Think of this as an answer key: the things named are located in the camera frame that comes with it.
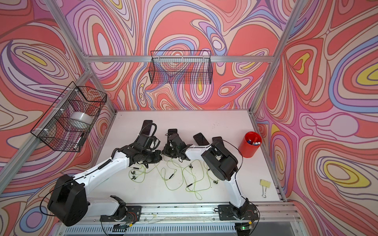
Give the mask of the black smartphone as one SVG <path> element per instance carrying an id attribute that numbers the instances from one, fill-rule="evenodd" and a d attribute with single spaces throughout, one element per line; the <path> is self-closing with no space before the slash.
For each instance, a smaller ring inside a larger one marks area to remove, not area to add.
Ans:
<path id="1" fill-rule="evenodd" d="M 193 138 L 198 146 L 208 146 L 210 144 L 202 133 L 194 135 Z"/>

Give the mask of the grey-edged smartphone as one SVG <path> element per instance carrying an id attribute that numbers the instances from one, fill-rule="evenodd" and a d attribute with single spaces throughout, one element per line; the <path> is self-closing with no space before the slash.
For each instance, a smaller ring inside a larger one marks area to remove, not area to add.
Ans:
<path id="1" fill-rule="evenodd" d="M 178 129 L 176 129 L 176 128 L 169 129 L 168 132 L 167 132 L 167 136 L 170 136 L 170 135 L 175 134 L 177 132 L 178 132 Z"/>

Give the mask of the blue-cased smartphone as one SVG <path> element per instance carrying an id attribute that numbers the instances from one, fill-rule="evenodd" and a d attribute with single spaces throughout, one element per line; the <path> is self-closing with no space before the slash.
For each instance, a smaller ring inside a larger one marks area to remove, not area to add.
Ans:
<path id="1" fill-rule="evenodd" d="M 215 142 L 215 141 L 219 142 L 220 144 L 224 146 L 224 142 L 221 136 L 213 137 L 212 142 Z"/>

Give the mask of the green earphone cable plug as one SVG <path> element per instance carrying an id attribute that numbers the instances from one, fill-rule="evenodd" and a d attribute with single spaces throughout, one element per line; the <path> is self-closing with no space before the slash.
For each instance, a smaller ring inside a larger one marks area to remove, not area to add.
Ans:
<path id="1" fill-rule="evenodd" d="M 208 178 L 210 179 L 210 181 L 214 184 L 218 184 L 219 178 L 215 176 L 215 174 L 212 172 L 212 170 L 209 167 L 207 167 L 206 169 L 207 169 L 206 174 Z"/>

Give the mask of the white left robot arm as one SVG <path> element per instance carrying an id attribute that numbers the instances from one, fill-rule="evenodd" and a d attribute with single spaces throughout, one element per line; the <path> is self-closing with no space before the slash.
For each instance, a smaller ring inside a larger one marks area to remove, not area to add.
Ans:
<path id="1" fill-rule="evenodd" d="M 66 226 L 73 226 L 83 218 L 107 216 L 122 221 L 128 214 L 126 203 L 116 195 L 93 198 L 89 194 L 101 183 L 134 164 L 157 164 L 162 160 L 156 136 L 139 134 L 137 139 L 115 148 L 111 156 L 100 164 L 74 176 L 58 178 L 47 209 Z"/>

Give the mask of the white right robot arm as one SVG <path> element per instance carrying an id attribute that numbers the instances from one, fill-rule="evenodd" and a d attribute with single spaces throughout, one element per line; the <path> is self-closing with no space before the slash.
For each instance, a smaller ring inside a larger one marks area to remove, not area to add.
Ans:
<path id="1" fill-rule="evenodd" d="M 238 186 L 236 179 L 239 171 L 238 160 L 224 146 L 221 137 L 214 137 L 210 143 L 202 133 L 198 133 L 194 135 L 196 145 L 193 145 L 186 144 L 179 136 L 177 129 L 169 129 L 166 136 L 167 144 L 163 149 L 164 155 L 181 161 L 204 161 L 213 175 L 224 182 L 229 196 L 229 204 L 222 205 L 222 207 L 228 207 L 226 211 L 231 215 L 228 216 L 224 213 L 223 216 L 220 216 L 221 220 L 229 218 L 239 220 L 249 218 L 252 222 L 259 220 L 258 208 L 243 196 L 241 188 Z"/>

